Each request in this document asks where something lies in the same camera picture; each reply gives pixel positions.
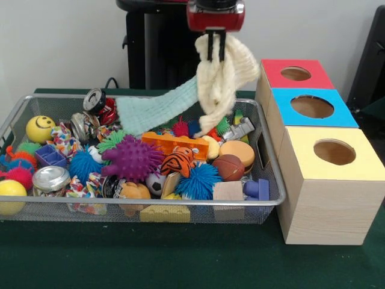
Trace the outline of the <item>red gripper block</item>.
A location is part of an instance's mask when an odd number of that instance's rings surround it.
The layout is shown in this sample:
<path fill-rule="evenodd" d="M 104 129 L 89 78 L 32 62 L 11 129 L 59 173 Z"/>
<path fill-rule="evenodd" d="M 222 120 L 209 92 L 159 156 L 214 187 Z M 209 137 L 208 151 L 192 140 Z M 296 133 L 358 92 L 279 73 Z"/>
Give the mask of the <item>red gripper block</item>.
<path fill-rule="evenodd" d="M 244 23 L 244 1 L 188 1 L 186 5 L 187 22 L 190 30 L 205 32 L 206 30 L 239 31 Z M 226 32 L 218 31 L 220 37 L 219 60 L 224 61 Z M 212 61 L 214 31 L 207 31 L 207 60 Z"/>

